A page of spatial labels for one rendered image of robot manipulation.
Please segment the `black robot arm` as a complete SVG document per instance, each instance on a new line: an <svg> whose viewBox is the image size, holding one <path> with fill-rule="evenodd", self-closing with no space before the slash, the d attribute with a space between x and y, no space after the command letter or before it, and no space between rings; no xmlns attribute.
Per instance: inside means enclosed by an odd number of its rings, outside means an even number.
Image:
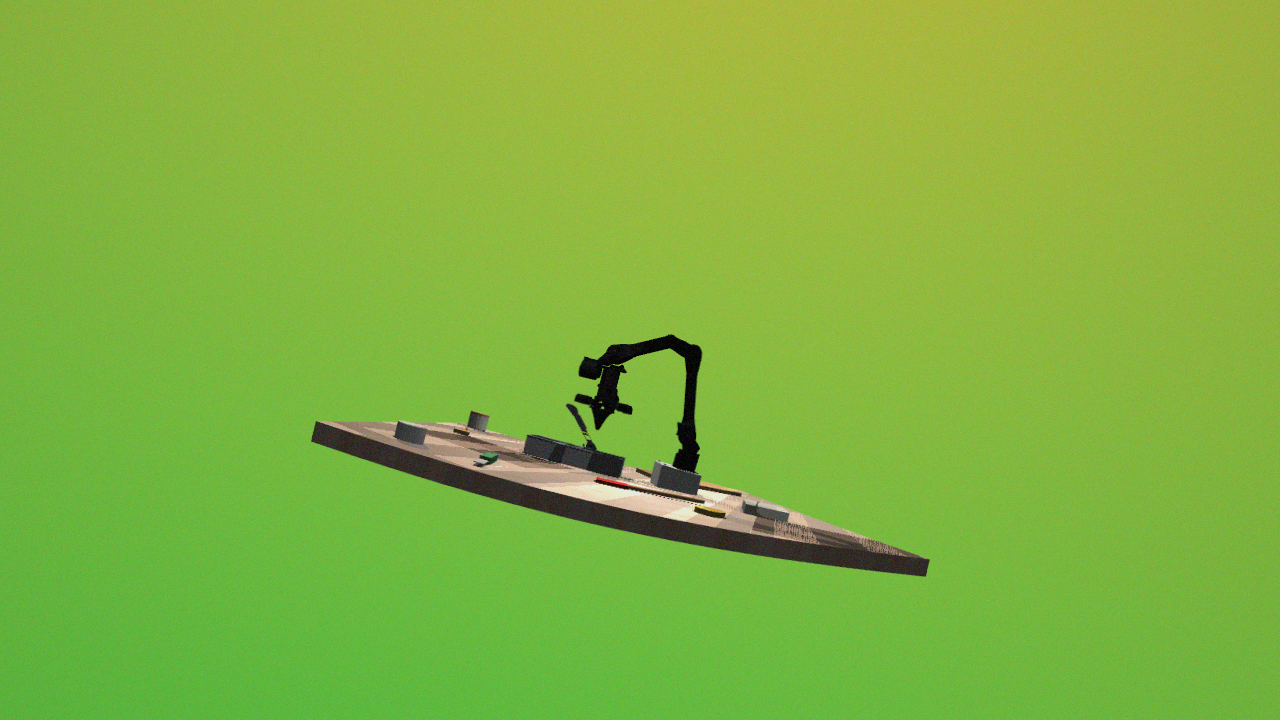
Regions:
<svg viewBox="0 0 1280 720"><path fill-rule="evenodd" d="M698 372L701 365L701 348L698 345L689 345L686 341L675 337L675 334L667 334L657 340L648 340L635 345L611 345L605 354L603 354L598 360L584 357L581 365L579 366L579 377L596 380L596 378L600 378L602 375L602 380L617 386L620 380L620 372L627 373L622 363L627 363L630 359L644 354L652 354L666 348L672 348L676 354L685 357L686 364L684 420L677 421L678 432L676 434L682 445L682 450L678 448L678 454L675 454L672 466L684 471L698 473L695 470L698 468L698 460L700 456L698 451L700 447L696 442L694 421L698 393ZM620 364L622 365L616 366Z"/></svg>

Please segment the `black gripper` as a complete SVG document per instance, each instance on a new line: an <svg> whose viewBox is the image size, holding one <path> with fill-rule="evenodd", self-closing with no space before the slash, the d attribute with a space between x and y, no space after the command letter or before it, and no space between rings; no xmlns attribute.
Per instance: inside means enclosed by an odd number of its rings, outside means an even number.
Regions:
<svg viewBox="0 0 1280 720"><path fill-rule="evenodd" d="M616 389L617 386L600 380L600 384L598 384L596 387L599 388L596 396L594 397L595 400L586 395L577 395L575 398L575 402L590 405L589 407L591 407L594 425L596 430L599 430L602 424L605 421L608 416L611 416L611 414L614 414L614 410L618 413L632 415L634 411L632 406L628 406L627 404L614 404L613 400L614 400L614 392L617 392ZM602 404L599 404L600 401Z"/></svg>

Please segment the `light brown wooden board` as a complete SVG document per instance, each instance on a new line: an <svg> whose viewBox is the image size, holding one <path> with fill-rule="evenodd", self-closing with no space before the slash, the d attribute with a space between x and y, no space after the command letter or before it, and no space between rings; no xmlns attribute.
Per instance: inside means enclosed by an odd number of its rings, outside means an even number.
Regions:
<svg viewBox="0 0 1280 720"><path fill-rule="evenodd" d="M652 478L652 471L650 470L636 468L636 471L641 473L645 477ZM707 491L710 491L710 492L716 491L716 492L724 493L724 495L742 496L742 492L739 493L739 492L736 492L733 489L730 489L727 487L721 487L721 486L717 486L717 484L709 483L709 482L700 482L698 489L707 489Z"/></svg>

